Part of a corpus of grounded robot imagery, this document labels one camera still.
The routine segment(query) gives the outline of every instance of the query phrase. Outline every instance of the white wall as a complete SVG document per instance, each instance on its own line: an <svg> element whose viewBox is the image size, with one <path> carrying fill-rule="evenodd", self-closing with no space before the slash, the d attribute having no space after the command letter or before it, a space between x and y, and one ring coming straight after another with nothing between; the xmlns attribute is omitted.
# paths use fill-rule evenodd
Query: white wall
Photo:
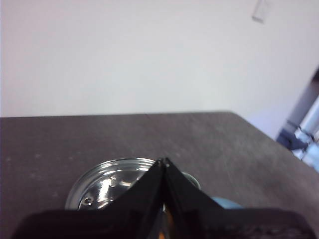
<svg viewBox="0 0 319 239"><path fill-rule="evenodd" d="M319 0L2 0L1 116L231 110L274 137L319 65Z"/></svg>

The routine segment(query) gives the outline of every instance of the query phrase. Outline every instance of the black plastic part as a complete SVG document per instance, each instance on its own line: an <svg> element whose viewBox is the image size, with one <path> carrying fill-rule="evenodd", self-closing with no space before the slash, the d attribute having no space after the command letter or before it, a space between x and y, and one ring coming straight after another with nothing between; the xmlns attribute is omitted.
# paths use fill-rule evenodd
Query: black plastic part
<svg viewBox="0 0 319 239"><path fill-rule="evenodd" d="M104 210L51 211L26 218L13 239L158 238L162 205L171 238L315 239L304 218L278 209L226 210L159 159Z"/></svg>

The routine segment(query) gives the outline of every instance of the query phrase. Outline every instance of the blue object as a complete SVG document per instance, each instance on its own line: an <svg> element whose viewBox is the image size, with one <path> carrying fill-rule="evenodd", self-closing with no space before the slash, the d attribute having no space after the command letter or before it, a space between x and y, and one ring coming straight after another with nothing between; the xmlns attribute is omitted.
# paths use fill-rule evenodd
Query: blue object
<svg viewBox="0 0 319 239"><path fill-rule="evenodd" d="M211 197L211 198L212 200L217 202L220 206L222 206L225 209L240 209L240 208L242 209L243 208L239 204L225 198L219 198L219 197Z"/></svg>

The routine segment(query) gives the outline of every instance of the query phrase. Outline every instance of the silver lid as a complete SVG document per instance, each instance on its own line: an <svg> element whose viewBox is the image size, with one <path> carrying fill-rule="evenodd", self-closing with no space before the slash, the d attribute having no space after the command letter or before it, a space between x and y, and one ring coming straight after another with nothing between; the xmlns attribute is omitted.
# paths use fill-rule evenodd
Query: silver lid
<svg viewBox="0 0 319 239"><path fill-rule="evenodd" d="M73 185L65 209L104 208L138 181L154 162L145 158L128 158L95 166Z"/></svg>

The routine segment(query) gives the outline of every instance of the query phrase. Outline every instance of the gray tabletop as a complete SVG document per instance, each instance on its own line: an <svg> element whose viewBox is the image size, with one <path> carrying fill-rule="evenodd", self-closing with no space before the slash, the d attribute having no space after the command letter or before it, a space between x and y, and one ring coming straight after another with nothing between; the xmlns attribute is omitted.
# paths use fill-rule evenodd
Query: gray tabletop
<svg viewBox="0 0 319 239"><path fill-rule="evenodd" d="M232 113L1 119L2 237L26 215L62 209L103 161L168 156L210 196L305 216L319 232L319 174Z"/></svg>

